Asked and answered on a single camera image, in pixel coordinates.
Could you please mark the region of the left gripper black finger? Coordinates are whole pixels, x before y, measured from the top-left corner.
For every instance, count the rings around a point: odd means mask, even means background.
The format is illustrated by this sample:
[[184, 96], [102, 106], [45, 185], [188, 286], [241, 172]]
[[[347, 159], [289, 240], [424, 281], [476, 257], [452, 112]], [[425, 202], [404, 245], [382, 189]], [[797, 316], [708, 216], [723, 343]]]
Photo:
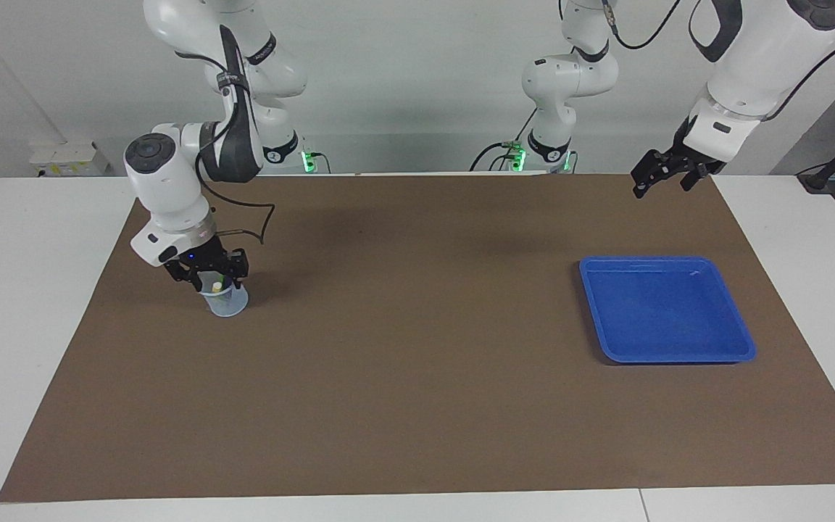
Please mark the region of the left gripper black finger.
[[708, 165], [705, 162], [687, 162], [685, 175], [680, 182], [683, 191], [691, 191], [703, 178], [710, 174]]
[[660, 181], [684, 171], [684, 159], [672, 152], [660, 152], [650, 149], [631, 170], [633, 195], [642, 199], [650, 188]]

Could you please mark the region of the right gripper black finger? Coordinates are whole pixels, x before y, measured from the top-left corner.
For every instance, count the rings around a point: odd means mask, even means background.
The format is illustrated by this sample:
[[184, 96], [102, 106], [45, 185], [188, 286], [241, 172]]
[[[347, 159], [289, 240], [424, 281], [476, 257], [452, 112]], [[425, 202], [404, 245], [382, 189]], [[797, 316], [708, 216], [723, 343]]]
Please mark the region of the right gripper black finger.
[[242, 289], [243, 278], [249, 274], [249, 258], [246, 256], [246, 251], [244, 249], [229, 251], [226, 261], [225, 277], [236, 290]]
[[165, 270], [174, 281], [189, 282], [194, 287], [196, 293], [200, 293], [200, 291], [202, 291], [202, 279], [200, 278], [199, 271], [196, 270], [196, 268], [190, 267], [190, 265], [165, 265]]

